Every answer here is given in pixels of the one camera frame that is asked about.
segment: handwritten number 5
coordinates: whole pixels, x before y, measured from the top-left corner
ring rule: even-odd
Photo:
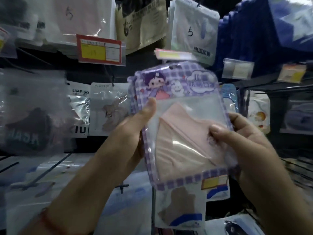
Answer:
[[[189,27],[188,36],[192,36],[194,33],[191,31],[191,27]]]

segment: purple package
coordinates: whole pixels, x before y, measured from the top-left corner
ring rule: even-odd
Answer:
[[[133,113],[150,97],[157,100],[156,113],[142,130],[155,189],[224,175],[237,166],[234,151],[209,134],[213,123],[233,130],[215,74],[193,62],[168,63],[136,72],[128,81]]]

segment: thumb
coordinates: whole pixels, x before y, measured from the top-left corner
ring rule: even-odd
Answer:
[[[220,125],[213,124],[209,127],[209,130],[214,138],[231,146],[237,154],[247,154],[254,151],[257,146],[255,142]]]
[[[155,114],[156,106],[156,100],[150,98],[146,106],[129,120],[129,125],[131,125],[133,130],[140,131],[148,123]]]

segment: red bracelet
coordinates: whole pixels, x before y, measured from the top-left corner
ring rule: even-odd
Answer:
[[[58,234],[58,235],[68,235],[68,233],[64,230],[62,230],[61,228],[59,228],[57,225],[53,224],[48,216],[47,216],[47,212],[48,212],[48,208],[45,208],[41,211],[40,213],[40,220],[41,222],[44,224],[44,226],[49,229],[51,232],[53,232],[54,234]]]

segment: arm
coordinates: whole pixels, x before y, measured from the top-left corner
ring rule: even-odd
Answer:
[[[155,99],[133,117],[125,119],[107,138],[94,157],[81,168],[47,210],[48,220],[66,234],[94,231],[101,212],[115,186],[135,169],[140,130],[156,110]],[[35,218],[22,235],[55,234]]]
[[[266,234],[313,234],[313,219],[271,143],[242,115],[229,116],[237,132],[218,125],[210,131],[235,150],[242,170],[238,182]]]

